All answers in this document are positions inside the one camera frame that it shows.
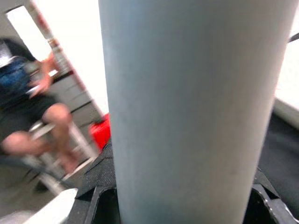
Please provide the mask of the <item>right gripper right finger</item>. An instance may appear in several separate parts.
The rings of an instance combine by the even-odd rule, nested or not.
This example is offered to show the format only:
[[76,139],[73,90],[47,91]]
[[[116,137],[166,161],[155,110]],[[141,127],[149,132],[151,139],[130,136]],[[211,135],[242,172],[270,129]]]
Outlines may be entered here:
[[260,168],[256,169],[242,224],[299,224]]

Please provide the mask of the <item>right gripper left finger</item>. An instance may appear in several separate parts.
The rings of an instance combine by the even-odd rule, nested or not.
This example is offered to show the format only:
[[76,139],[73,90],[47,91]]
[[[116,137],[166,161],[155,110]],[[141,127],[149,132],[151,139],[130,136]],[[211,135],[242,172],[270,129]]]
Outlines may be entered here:
[[121,224],[112,143],[82,176],[75,197],[75,224]]

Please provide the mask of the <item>white plastic table leg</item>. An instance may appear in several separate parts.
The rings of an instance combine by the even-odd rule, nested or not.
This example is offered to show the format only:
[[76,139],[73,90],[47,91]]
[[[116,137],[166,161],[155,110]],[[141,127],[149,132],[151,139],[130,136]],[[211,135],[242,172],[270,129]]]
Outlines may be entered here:
[[121,224],[242,224],[299,0],[99,0]]

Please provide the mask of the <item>red plastic stool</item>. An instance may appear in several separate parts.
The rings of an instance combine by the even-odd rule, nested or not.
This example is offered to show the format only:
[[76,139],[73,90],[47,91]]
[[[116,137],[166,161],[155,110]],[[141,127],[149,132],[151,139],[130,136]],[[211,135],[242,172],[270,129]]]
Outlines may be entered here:
[[102,153],[111,138],[110,114],[107,113],[102,120],[91,123],[89,126],[89,134],[95,142],[99,153]]

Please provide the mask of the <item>white metal stool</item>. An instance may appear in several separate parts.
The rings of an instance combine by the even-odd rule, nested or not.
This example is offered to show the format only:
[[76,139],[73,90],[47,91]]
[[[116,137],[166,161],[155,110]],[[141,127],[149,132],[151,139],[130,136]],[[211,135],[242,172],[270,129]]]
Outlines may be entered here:
[[53,194],[60,194],[66,189],[75,188],[78,176],[97,157],[97,152],[88,144],[79,128],[72,123],[70,128],[71,147],[79,153],[80,159],[77,168],[71,174],[67,174],[61,166],[60,159],[51,151],[39,157],[27,155],[22,162],[38,173],[39,181]]

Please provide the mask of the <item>black tablecloth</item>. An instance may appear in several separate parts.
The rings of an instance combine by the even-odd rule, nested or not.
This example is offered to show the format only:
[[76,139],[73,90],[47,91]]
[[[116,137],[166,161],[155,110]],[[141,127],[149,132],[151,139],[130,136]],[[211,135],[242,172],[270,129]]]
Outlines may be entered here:
[[269,121],[258,166],[299,219],[299,130],[275,113]]

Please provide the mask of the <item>seated person dark shorts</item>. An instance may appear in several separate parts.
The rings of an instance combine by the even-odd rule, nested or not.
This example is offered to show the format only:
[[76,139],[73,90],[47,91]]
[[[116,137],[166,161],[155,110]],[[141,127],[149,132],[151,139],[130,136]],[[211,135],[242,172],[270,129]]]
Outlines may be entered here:
[[[0,37],[0,147],[18,156],[40,156],[55,150],[66,173],[72,173],[78,166],[78,155],[70,146],[71,113],[48,94],[50,72],[58,69],[53,53],[38,61],[27,47]],[[29,133],[38,120],[54,125],[55,145]]]

